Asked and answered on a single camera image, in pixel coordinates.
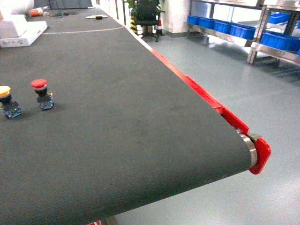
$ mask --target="black office chair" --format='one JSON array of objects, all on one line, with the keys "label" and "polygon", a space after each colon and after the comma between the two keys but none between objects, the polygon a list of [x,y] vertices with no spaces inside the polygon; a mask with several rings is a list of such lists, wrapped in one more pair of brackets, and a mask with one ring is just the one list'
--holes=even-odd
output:
[{"label": "black office chair", "polygon": [[156,38],[158,42],[159,34],[148,32],[148,26],[158,25],[160,19],[160,12],[157,8],[157,0],[136,0],[134,1],[134,8],[131,11],[134,17],[135,25],[146,27],[146,32],[142,33],[142,38],[151,36]]}]

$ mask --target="gray floor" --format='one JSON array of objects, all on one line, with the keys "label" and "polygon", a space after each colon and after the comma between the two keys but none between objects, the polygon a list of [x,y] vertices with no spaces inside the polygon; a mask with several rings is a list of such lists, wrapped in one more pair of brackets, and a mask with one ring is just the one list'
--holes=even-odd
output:
[{"label": "gray floor", "polygon": [[249,49],[213,37],[145,41],[263,135],[272,155],[259,175],[243,172],[117,215],[119,224],[300,225],[300,67],[251,66]]}]

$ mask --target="white box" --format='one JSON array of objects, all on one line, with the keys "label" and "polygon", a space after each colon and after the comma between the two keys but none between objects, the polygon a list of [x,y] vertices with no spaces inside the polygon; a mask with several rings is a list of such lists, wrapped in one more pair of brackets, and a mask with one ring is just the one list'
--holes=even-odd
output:
[{"label": "white box", "polygon": [[2,48],[30,46],[46,29],[46,21],[27,22],[28,30],[20,37],[2,38],[0,46]]},{"label": "white box", "polygon": [[0,38],[16,38],[27,30],[24,15],[9,15],[0,20]]}]

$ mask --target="red bracket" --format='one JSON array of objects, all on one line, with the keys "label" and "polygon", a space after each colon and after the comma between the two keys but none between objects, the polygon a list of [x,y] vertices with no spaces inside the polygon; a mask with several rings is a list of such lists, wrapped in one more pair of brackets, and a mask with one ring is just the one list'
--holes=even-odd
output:
[{"label": "red bracket", "polygon": [[259,174],[262,172],[271,155],[271,148],[262,137],[256,140],[254,146],[257,152],[257,162],[249,169],[249,171],[253,174]]},{"label": "red bracket", "polygon": [[[182,81],[190,86],[196,93],[198,93],[212,108],[214,108],[219,114],[223,115],[224,119],[235,129],[239,129],[244,135],[249,132],[249,127],[241,121],[236,115],[229,111],[224,105],[216,100],[208,91],[197,84],[189,76],[185,76],[180,70],[178,70],[169,60],[159,54],[156,50],[146,46],[149,51],[153,53],[162,63],[164,63],[170,70],[172,70]],[[253,174],[259,174],[268,158],[271,155],[271,148],[263,138],[258,138],[255,142],[255,148],[257,151],[257,162],[252,166],[249,171]]]},{"label": "red bracket", "polygon": [[248,134],[249,127],[241,121],[236,115],[229,111],[224,105],[216,100],[208,91],[197,84],[192,78],[186,76],[184,80],[195,92],[197,92],[211,107],[213,107],[219,114],[223,115],[224,119],[235,129],[239,129],[244,135]]}]

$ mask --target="orange object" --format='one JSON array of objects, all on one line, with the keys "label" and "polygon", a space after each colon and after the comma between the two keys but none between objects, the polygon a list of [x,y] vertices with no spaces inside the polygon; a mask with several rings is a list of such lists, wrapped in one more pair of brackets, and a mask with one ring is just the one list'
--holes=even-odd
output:
[{"label": "orange object", "polygon": [[44,15],[42,8],[35,8],[29,11],[32,17]]}]

